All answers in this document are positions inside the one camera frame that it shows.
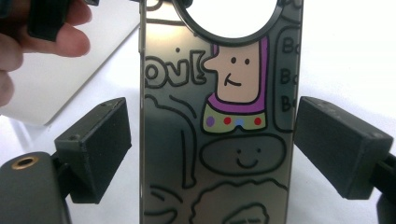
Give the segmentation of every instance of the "phone case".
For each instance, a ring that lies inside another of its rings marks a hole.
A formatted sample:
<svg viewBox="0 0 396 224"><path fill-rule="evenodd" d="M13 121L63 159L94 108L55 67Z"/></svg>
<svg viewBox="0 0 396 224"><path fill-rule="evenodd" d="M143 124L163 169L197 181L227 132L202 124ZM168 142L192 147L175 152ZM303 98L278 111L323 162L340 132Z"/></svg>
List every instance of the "phone case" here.
<svg viewBox="0 0 396 224"><path fill-rule="evenodd" d="M227 47L141 1L140 223L286 222L303 0L276 8Z"/></svg>

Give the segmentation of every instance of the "finger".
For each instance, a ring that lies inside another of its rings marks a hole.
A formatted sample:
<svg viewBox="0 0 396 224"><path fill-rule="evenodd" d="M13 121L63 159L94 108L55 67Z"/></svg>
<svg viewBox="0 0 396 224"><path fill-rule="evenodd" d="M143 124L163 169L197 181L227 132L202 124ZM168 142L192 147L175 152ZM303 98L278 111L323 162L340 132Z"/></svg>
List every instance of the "finger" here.
<svg viewBox="0 0 396 224"><path fill-rule="evenodd" d="M19 40L24 52L53 53L64 57L79 57L87 54L90 50L88 37L68 23L65 23L61 28L55 42L30 37L26 32L26 27L22 29L20 35Z"/></svg>
<svg viewBox="0 0 396 224"><path fill-rule="evenodd" d="M0 70L13 71L21 67L22 62L22 49L17 41L0 34Z"/></svg>
<svg viewBox="0 0 396 224"><path fill-rule="evenodd" d="M0 106L6 105L14 94L14 85L7 72L0 71Z"/></svg>
<svg viewBox="0 0 396 224"><path fill-rule="evenodd" d="M66 22L71 25L81 25L92 19L91 9L83 0L72 0L67 13Z"/></svg>

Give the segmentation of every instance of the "colored dots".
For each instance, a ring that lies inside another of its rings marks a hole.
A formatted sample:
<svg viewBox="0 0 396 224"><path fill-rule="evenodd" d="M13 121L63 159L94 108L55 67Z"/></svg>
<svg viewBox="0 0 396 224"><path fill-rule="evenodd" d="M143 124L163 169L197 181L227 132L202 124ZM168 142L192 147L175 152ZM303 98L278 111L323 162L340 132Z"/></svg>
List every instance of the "colored dots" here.
<svg viewBox="0 0 396 224"><path fill-rule="evenodd" d="M206 125L207 127L213 127L213 125L215 125L215 118L213 118L212 116L207 117Z"/></svg>
<svg viewBox="0 0 396 224"><path fill-rule="evenodd" d="M237 119L236 121L235 121L235 126L243 126L244 125L244 121L242 120L242 119Z"/></svg>
<svg viewBox="0 0 396 224"><path fill-rule="evenodd" d="M229 125L229 124L231 124L231 121L232 121L231 118L227 117L224 119L224 124Z"/></svg>
<svg viewBox="0 0 396 224"><path fill-rule="evenodd" d="M262 119L261 118L255 118L254 119L254 124L261 125L262 124Z"/></svg>

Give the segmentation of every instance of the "black clamp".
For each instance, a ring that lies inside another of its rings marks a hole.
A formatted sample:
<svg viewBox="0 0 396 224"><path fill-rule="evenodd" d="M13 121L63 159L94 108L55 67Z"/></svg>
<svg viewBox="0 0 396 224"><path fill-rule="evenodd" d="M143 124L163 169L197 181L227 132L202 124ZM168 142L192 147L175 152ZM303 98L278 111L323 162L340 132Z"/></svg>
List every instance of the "black clamp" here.
<svg viewBox="0 0 396 224"><path fill-rule="evenodd" d="M55 140L0 169L0 223L69 224L65 197L99 203L131 147L124 98L104 102Z"/></svg>
<svg viewBox="0 0 396 224"><path fill-rule="evenodd" d="M389 154L393 138L342 108L302 97L294 133L295 145L349 200L367 200L379 189L387 208L378 202L380 223L395 223L396 158Z"/></svg>
<svg viewBox="0 0 396 224"><path fill-rule="evenodd" d="M99 6L99 0L84 1L88 5ZM182 2L185 7L192 4L192 0L182 0ZM56 41L56 36L66 20L69 5L70 0L31 0L28 34L32 37ZM11 0L0 0L0 19L8 15L10 7Z"/></svg>

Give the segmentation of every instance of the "white background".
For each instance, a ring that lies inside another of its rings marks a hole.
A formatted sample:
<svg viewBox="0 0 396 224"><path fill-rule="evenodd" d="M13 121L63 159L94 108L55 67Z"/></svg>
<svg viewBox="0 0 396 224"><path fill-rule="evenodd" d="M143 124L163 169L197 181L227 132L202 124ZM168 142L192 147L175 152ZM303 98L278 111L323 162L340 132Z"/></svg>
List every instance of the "white background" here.
<svg viewBox="0 0 396 224"><path fill-rule="evenodd" d="M339 105L396 136L395 8L392 0L306 0L299 94ZM134 33L49 124L30 126L0 117L0 163L4 163L31 151L53 153L53 140L95 105L127 98L133 147L99 205L68 200L76 224L138 223L137 42ZM377 223L379 195L375 190L368 201L342 199L295 148L289 224Z"/></svg>

